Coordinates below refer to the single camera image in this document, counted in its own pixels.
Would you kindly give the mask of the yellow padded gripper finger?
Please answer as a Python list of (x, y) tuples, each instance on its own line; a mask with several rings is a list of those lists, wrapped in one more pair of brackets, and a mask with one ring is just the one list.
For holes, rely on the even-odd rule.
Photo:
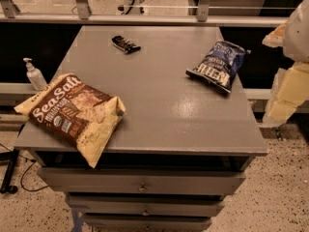
[(262, 44), (272, 48), (282, 47), (285, 35), (285, 29), (286, 29), (286, 23), (280, 24), (272, 32), (270, 32), (263, 38)]
[(287, 70), (278, 69), (270, 90), (264, 125), (283, 125), (309, 99), (309, 64), (295, 62)]

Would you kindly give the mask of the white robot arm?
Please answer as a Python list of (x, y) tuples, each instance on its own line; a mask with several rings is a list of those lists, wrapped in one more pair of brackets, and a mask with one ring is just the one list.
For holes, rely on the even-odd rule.
[(279, 127), (309, 99), (309, 0), (303, 0), (262, 44), (282, 47), (283, 54), (294, 61), (287, 70), (278, 69), (263, 117), (266, 127)]

